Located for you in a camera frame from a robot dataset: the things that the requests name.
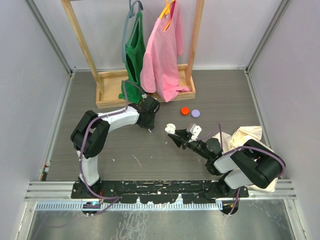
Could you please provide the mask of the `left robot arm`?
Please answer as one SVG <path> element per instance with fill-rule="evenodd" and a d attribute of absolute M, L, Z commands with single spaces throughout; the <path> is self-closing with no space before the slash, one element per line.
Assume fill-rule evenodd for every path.
<path fill-rule="evenodd" d="M 84 184 L 82 192 L 88 198 L 95 198 L 100 193 L 98 155 L 104 148 L 108 133 L 129 125 L 151 131 L 159 108 L 160 102 L 147 96 L 139 103 L 130 103 L 119 110 L 107 113 L 88 110 L 84 113 L 70 140 L 81 162 L 79 179 Z"/>

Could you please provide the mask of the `cream cloth bag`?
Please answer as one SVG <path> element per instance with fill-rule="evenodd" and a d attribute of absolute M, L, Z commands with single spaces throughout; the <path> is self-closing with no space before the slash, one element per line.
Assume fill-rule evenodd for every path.
<path fill-rule="evenodd" d="M 274 151 L 268 147 L 265 143 L 262 142 L 262 127 L 261 126 L 240 126 L 232 135 L 225 133 L 222 131 L 222 149 L 223 152 L 228 152 L 230 150 L 235 149 L 236 147 L 240 147 L 244 145 L 248 140 L 255 140 L 268 150 L 271 150 L 272 153 Z M 218 132 L 216 135 L 212 136 L 212 138 L 220 140 L 220 133 Z M 275 178 L 267 188 L 260 188 L 256 185 L 247 185 L 252 190 L 273 193 L 276 190 L 278 178 Z"/>

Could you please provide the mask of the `white earbud case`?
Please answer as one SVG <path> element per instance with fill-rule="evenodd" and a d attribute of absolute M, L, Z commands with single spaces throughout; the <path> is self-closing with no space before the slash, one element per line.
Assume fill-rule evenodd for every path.
<path fill-rule="evenodd" d="M 165 132 L 168 135 L 174 135 L 176 133 L 176 126 L 173 123 L 168 123 L 165 127 Z"/>

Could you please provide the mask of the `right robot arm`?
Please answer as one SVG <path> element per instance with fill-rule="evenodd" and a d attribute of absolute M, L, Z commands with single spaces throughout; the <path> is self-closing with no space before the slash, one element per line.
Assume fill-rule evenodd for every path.
<path fill-rule="evenodd" d="M 201 131 L 201 127 L 196 124 L 181 130 L 173 124 L 165 127 L 165 132 L 178 148 L 188 148 L 197 153 L 206 159 L 205 167 L 210 174 L 222 175 L 219 191 L 225 197 L 231 197 L 238 188 L 244 186 L 266 189 L 285 172 L 285 162 L 254 139 L 224 153 L 217 138 L 205 142 L 198 139 Z"/>

